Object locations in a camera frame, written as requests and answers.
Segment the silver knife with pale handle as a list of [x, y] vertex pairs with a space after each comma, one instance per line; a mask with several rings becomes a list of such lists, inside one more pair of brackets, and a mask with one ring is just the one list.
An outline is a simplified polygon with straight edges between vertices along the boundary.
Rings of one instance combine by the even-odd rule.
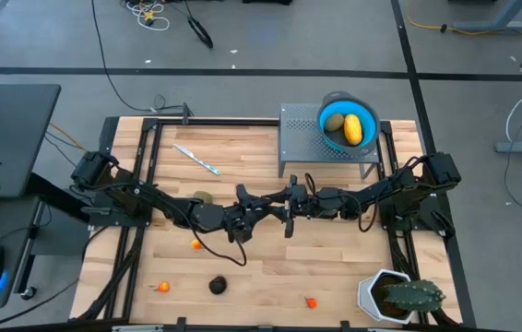
[[217, 168], [213, 167], [212, 165], [206, 163], [205, 161], [201, 160], [200, 158], [198, 158], [191, 150], [179, 145], [179, 144], [173, 144], [173, 146], [179, 150], [180, 152], [182, 152], [185, 156], [187, 156], [188, 158], [190, 158], [191, 160], [195, 161], [196, 163], [198, 163], [199, 165], [201, 165], [202, 167], [206, 168], [208, 171], [214, 173], [215, 175], [217, 176], [220, 176], [221, 175], [221, 172], [220, 170], [218, 170]]

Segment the grey perforated metal shelf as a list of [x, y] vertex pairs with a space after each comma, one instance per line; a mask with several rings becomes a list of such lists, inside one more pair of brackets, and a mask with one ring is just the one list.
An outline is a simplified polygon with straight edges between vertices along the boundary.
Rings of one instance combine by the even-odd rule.
[[376, 149], [363, 157], [353, 157], [331, 148], [322, 138], [316, 120], [318, 104], [280, 106], [278, 135], [278, 178], [282, 178], [288, 162], [355, 163], [365, 179], [380, 161]]

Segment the yellow oblong fruit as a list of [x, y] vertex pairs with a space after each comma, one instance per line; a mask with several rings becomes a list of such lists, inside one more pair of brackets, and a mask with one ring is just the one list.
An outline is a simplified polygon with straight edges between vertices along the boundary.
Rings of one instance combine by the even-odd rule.
[[344, 137], [350, 145], [357, 146], [362, 142], [362, 125], [359, 117], [348, 114], [344, 118]]

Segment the white angular plant pot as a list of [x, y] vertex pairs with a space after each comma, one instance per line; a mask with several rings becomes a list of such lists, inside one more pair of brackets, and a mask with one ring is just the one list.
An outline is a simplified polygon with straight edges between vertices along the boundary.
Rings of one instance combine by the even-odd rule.
[[411, 321], [414, 313], [385, 303], [386, 292], [383, 287], [408, 281], [410, 277], [405, 273], [380, 269], [373, 276], [359, 283], [357, 305], [376, 321], [405, 325]]

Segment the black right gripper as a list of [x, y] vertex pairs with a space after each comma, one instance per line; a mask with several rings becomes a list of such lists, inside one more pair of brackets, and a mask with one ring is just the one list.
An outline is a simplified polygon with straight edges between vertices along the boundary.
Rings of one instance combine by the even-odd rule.
[[272, 202], [286, 203], [286, 207], [267, 207], [266, 213], [278, 219], [285, 219], [284, 236], [291, 238], [294, 233], [294, 219], [296, 216], [311, 215], [314, 196], [316, 194], [315, 183], [312, 175], [304, 175], [306, 184], [298, 184], [297, 176], [292, 175], [286, 188], [273, 194], [265, 195]]

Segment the grey lower desk surface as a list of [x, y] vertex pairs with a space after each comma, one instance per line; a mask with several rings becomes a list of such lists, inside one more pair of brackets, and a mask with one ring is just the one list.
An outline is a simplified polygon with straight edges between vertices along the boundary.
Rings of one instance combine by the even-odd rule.
[[0, 245], [4, 248], [4, 271], [0, 278], [0, 308], [14, 287], [18, 268], [28, 242], [28, 227], [36, 219], [40, 201], [36, 198], [0, 200]]

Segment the dark avocado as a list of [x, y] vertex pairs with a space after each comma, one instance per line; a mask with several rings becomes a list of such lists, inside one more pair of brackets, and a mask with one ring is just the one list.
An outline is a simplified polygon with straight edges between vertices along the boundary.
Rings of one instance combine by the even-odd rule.
[[212, 294], [220, 295], [227, 290], [228, 282], [223, 276], [216, 276], [209, 282], [208, 288]]

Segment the metal desk leg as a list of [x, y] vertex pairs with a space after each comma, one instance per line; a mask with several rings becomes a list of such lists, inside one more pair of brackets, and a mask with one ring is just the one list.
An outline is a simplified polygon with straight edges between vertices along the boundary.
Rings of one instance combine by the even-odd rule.
[[30, 273], [35, 260], [35, 255], [32, 253], [35, 238], [37, 237], [39, 228], [42, 225], [45, 205], [40, 203], [36, 209], [34, 220], [31, 224], [26, 246], [23, 251], [22, 259], [16, 275], [13, 293], [20, 294], [29, 286]]

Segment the green cactus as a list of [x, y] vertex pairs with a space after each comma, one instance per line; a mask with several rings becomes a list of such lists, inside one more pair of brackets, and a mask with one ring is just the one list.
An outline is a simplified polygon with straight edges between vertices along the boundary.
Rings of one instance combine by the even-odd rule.
[[385, 285], [382, 289], [385, 292], [385, 302], [409, 312], [437, 311], [445, 299], [442, 290], [426, 279]]

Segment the blue collapsible colander bowl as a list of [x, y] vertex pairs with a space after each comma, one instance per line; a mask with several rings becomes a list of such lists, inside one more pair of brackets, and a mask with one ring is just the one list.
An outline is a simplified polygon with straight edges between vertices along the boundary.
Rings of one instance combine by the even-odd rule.
[[[362, 125], [361, 144], [350, 145], [344, 137], [343, 127], [335, 132], [325, 130], [325, 121], [332, 113], [341, 113], [344, 117], [355, 114], [359, 117]], [[372, 106], [348, 92], [330, 92], [323, 98], [317, 114], [317, 125], [319, 135], [324, 142], [336, 151], [353, 157], [364, 157], [375, 151], [380, 131], [380, 118]]]

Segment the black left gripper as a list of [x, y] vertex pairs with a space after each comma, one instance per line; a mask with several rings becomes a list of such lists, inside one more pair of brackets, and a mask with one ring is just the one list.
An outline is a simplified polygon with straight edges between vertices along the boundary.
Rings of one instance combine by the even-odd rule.
[[246, 243], [253, 237], [254, 226], [270, 212], [261, 207], [274, 201], [266, 196], [252, 196], [243, 184], [236, 186], [237, 202], [226, 210], [226, 231], [230, 243]]

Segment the black aluminium table frame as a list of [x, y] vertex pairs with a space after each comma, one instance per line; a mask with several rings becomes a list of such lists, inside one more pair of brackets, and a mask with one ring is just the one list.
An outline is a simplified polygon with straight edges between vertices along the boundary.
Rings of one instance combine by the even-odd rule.
[[[164, 118], [161, 126], [141, 133], [138, 117], [123, 117], [113, 124], [113, 155], [132, 167], [136, 152], [155, 156], [154, 180], [175, 197], [206, 191], [218, 204], [235, 201], [236, 186], [253, 195], [281, 190], [291, 175], [310, 173], [317, 187], [360, 190], [421, 153], [417, 126], [395, 120], [389, 134], [381, 135], [385, 155], [381, 167], [365, 179], [351, 163], [293, 163], [278, 178], [279, 123], [275, 119], [199, 118], [188, 124]], [[191, 150], [220, 170], [217, 176], [177, 150]], [[190, 329], [215, 327], [220, 331], [266, 329], [270, 332], [340, 327], [373, 327], [375, 321], [357, 305], [361, 281], [393, 266], [387, 232], [380, 212], [369, 208], [361, 220], [307, 219], [294, 221], [291, 238], [274, 217], [260, 221], [245, 244], [230, 243], [222, 231], [204, 236], [205, 247], [191, 246], [193, 233], [179, 229], [154, 212], [135, 276], [125, 276], [113, 307], [115, 316], [127, 315], [139, 325], [166, 329], [183, 319]], [[208, 288], [223, 276], [228, 288], [214, 295]], [[167, 292], [156, 287], [170, 284]], [[315, 298], [309, 309], [305, 298]]]

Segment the dark grey desk top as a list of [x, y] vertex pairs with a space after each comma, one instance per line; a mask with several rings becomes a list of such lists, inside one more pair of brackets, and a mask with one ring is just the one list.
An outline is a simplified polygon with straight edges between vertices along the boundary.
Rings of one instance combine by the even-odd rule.
[[0, 84], [0, 198], [25, 192], [60, 92], [57, 84]]

